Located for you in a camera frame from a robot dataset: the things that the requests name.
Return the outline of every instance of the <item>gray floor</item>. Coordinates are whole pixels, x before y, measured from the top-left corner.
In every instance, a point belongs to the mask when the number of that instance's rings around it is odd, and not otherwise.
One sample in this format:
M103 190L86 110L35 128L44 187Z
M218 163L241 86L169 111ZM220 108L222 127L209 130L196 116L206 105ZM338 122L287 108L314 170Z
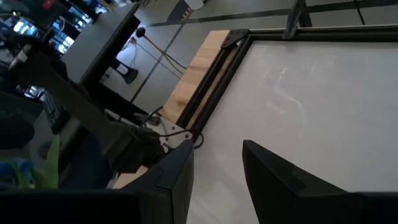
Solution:
M329 4L336 2L347 2L348 0L307 0L309 6L317 4ZM152 23L165 22L177 2L173 0L165 7L164 1L157 1L152 7L139 9L137 17L144 26ZM251 1L250 4L242 4L240 0L209 0L203 8L192 13L191 18L213 17L226 14L239 14L244 12L257 12L274 9L289 8L293 0L283 1ZM398 23L398 6L370 7L361 9L367 24L395 24ZM311 13L314 27L324 26L359 26L361 21L354 9L314 12ZM147 27L147 36L151 38L160 48L174 57L184 66L189 66L192 58L200 48L202 42L211 30L223 29L266 29L281 28L285 26L287 16L255 17L247 19L232 19L224 21L187 23L171 26ZM142 46L160 58L156 51L146 40L138 40ZM134 58L135 47L132 46L121 52L118 58L130 64ZM157 63L149 54L138 47L133 67L139 70L139 76L132 84L127 85L118 75L111 75L105 84L120 93L125 99L133 99L133 103L146 111L152 111L163 105L168 96L178 83L175 75L181 76L168 62L162 58L161 63L169 70Z

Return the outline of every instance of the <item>metal bracket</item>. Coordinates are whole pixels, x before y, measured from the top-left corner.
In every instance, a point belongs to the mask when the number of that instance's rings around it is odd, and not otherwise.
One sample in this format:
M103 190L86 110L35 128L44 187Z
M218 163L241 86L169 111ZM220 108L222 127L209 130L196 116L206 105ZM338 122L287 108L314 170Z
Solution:
M248 34L249 29L236 29L231 30L229 34L225 37L223 44L221 45L221 49L228 48L229 46L235 44L239 40Z
M296 0L294 2L287 18L286 30L282 36L283 39L293 39L297 30L297 23L300 24L300 27L312 27L310 13L308 12L305 0Z
M160 117L160 123L158 123L158 125L153 125L153 123L151 124L149 122L146 122L145 126L159 133L160 135L172 134L176 133L177 131L184 130L183 128L177 126L176 124L172 123L171 121L163 117ZM170 149L178 147L186 139L191 139L191 138L192 138L191 132L184 132L170 137L160 137L159 139L160 139L160 144L164 148L164 152L168 153Z

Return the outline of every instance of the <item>wooden plank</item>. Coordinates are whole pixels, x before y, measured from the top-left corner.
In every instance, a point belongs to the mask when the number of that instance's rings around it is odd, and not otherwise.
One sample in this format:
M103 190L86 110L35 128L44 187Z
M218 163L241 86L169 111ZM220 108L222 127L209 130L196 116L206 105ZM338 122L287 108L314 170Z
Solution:
M126 186L127 184L130 184L133 180L136 180L142 174L145 174L147 170L148 168L141 166L135 174L121 174L112 188L120 189Z
M228 33L229 30L216 30L209 33L160 112L164 118L174 123L177 122L211 63L216 58Z
M187 128L191 128L193 125L193 122L195 122L197 116L199 115L199 112L202 110L203 106L205 105L207 99L209 98L210 94L213 92L214 88L217 86L220 78L222 77L223 72L227 69L229 62L232 60L232 58L235 56L237 48L233 49L231 51L231 53L228 55L227 59L225 60L224 65L222 66L222 68L220 69L220 71L218 72L216 78L214 79L213 83L211 84L211 86L209 87L209 90L207 91L206 95L203 97L202 101L200 102L198 109L196 110L196 112L192 115L191 120L188 123Z

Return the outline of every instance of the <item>gray desk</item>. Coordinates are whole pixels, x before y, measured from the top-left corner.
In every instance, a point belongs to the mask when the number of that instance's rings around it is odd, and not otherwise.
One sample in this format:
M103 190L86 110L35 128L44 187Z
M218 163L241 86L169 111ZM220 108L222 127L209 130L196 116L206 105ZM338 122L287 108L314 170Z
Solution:
M115 58L124 43L133 33L131 23L136 23L134 13L138 4L130 4L115 8L101 14L94 24L88 24L62 57L68 69L68 76L77 83L85 84L98 81L108 68L98 66L102 60ZM34 123L35 136L30 141L30 157L40 165L37 150L45 141L51 141L53 134L44 111ZM70 147L70 142L76 137L80 129L84 129L80 122L72 117L60 132L61 152Z

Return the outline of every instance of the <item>floor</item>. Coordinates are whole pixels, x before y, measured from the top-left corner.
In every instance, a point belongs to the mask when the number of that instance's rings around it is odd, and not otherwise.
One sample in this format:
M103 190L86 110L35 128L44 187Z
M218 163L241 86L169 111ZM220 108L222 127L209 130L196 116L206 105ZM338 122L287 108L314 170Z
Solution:
M265 0L248 4L241 0L209 0L186 21L167 21L178 0L158 0L140 8L136 16L146 28L146 35L187 67L211 30L284 27L293 2ZM314 27L361 25L349 0L307 0L307 4ZM361 1L366 24L398 23L398 6L389 6L391 4L398 3ZM120 61L139 70L137 78L127 85L119 75L111 73L104 84L142 109L152 111L166 102L181 74L148 41L139 39L137 42L143 48L132 45L118 55Z

